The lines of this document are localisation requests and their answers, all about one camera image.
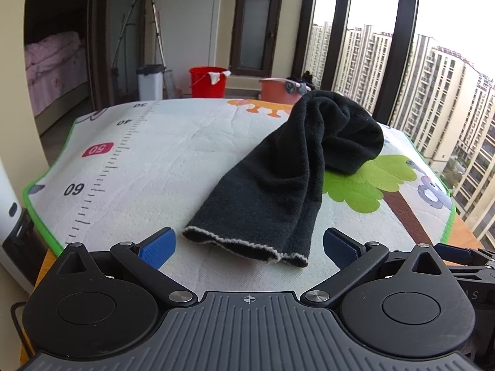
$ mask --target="white trash bin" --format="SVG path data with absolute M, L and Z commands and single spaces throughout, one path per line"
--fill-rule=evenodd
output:
M 163 73 L 161 64 L 145 65 L 136 70 L 139 100 L 163 100 Z

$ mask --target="bed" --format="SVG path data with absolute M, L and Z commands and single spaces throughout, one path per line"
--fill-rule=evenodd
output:
M 89 94 L 84 31 L 57 32 L 63 29 L 45 26 L 25 37 L 31 43 L 24 47 L 26 78 L 38 134 L 43 134 L 59 118 Z M 65 26 L 72 27 L 64 21 Z

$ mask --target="red label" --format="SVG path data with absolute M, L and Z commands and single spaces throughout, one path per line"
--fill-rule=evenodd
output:
M 98 145 L 90 146 L 88 149 L 86 149 L 86 152 L 83 153 L 83 158 L 110 152 L 112 148 L 113 142 L 100 143 Z

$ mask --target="metal screw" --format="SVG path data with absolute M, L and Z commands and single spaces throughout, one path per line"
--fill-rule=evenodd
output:
M 186 303 L 192 300 L 192 293 L 185 290 L 176 290 L 170 293 L 168 298 L 176 303 Z
M 314 303 L 321 303 L 323 301 L 327 301 L 330 296 L 326 291 L 323 290 L 311 290 L 307 292 L 305 295 L 307 300 L 312 301 Z

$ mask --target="brown tree trunk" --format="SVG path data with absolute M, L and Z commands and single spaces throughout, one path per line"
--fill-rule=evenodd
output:
M 412 237 L 416 244 L 426 243 L 433 245 L 432 241 L 425 232 L 425 229 L 419 223 L 418 218 L 411 210 L 411 207 L 406 202 L 402 194 L 397 192 L 383 192 L 383 200 L 387 202 L 387 205 L 392 212 L 397 216 L 397 219 L 405 227 L 409 235 Z

